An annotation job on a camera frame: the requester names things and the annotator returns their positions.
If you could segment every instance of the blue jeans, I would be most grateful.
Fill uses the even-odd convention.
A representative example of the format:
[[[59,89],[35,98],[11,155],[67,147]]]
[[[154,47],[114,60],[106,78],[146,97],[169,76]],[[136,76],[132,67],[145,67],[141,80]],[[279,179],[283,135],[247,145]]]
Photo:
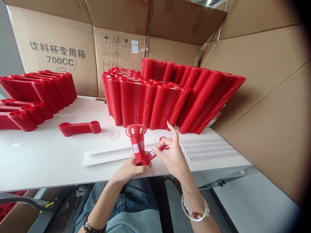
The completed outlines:
[[[84,210],[75,224],[76,233],[81,228],[85,217],[91,213],[106,184],[107,182],[101,182],[94,185]],[[109,220],[121,212],[134,213],[146,209],[158,210],[149,182],[147,178],[131,179],[122,188]]]

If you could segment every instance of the box flap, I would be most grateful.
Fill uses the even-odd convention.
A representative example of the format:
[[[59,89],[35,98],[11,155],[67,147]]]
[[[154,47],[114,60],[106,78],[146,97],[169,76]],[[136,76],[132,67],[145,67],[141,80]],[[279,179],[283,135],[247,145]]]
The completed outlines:
[[[10,6],[92,24],[84,0],[3,0],[3,2]]]
[[[247,78],[212,127],[297,203],[309,156],[304,38],[303,27],[293,26],[220,40],[206,46],[200,65]]]
[[[148,35],[203,45],[220,25],[226,12],[185,0],[151,0]]]
[[[302,22],[290,1],[228,0],[227,4],[222,4],[222,10],[227,11],[228,15],[221,25],[220,40],[284,28]],[[219,31],[211,41],[216,41],[218,34]]]
[[[93,25],[146,35],[148,0],[85,0]]]

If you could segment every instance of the bracelet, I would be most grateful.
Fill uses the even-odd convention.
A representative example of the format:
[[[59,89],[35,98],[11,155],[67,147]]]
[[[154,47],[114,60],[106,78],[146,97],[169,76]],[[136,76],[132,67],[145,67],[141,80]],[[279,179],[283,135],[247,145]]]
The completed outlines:
[[[187,207],[186,205],[186,202],[185,202],[185,197],[184,195],[181,196],[181,206],[182,206],[182,210],[184,211],[184,213],[188,216],[188,218],[190,218],[192,221],[195,221],[195,222],[200,222],[202,221],[205,217],[209,217],[209,214],[210,213],[210,209],[208,208],[208,204],[206,202],[206,200],[203,198],[203,201],[204,201],[204,205],[205,205],[205,211],[204,211],[204,214],[202,215],[201,213],[199,213],[198,211],[196,212],[192,212],[191,210],[189,210],[189,208]]]
[[[88,218],[88,215],[85,217],[85,219],[83,221],[83,224],[82,224],[83,229],[84,229],[85,232],[87,232],[87,233],[105,233],[107,224],[104,227],[104,229],[102,229],[102,230],[95,230],[92,227],[90,227],[90,223],[87,221],[87,218]]]

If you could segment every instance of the table surface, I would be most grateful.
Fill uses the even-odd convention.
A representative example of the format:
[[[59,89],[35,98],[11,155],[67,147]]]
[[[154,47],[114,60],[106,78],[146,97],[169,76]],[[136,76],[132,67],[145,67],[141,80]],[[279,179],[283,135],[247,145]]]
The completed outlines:
[[[62,122],[84,123],[93,120],[100,123],[102,131],[99,134],[64,137],[57,128]],[[114,133],[120,133],[120,136],[111,140]],[[170,131],[148,129],[145,140],[159,139],[161,136],[172,137]],[[206,128],[200,135],[179,134],[179,138],[214,139],[221,136],[212,128]],[[108,115],[107,105],[103,101],[95,101],[95,97],[78,96],[73,104],[60,110],[32,132],[0,130],[0,192],[107,181],[125,160],[82,166],[84,153],[90,150],[116,150],[120,146],[131,147],[131,142],[125,134],[125,128],[115,126],[113,118]],[[146,146],[146,150],[151,150],[153,146]],[[251,165],[244,157],[200,162],[186,159],[192,172]],[[158,157],[152,163],[150,171],[142,176],[169,174]]]

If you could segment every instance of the hand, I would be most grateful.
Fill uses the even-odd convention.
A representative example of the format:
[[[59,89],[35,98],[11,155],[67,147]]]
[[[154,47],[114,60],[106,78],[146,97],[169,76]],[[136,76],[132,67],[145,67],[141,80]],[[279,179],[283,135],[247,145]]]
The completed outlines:
[[[162,139],[154,148],[154,150],[156,155],[166,165],[169,172],[180,182],[182,182],[183,178],[189,175],[189,173],[191,174],[191,172],[185,159],[184,153],[181,150],[177,131],[171,125],[168,125],[168,127],[173,133],[173,139]],[[163,145],[168,145],[170,147],[171,151],[169,155],[166,155],[159,150],[159,148],[161,148]]]
[[[135,166],[134,164],[135,154],[123,164],[123,166],[111,177],[110,180],[114,182],[119,182],[125,185],[132,177],[145,173],[150,170],[152,163],[149,166]]]

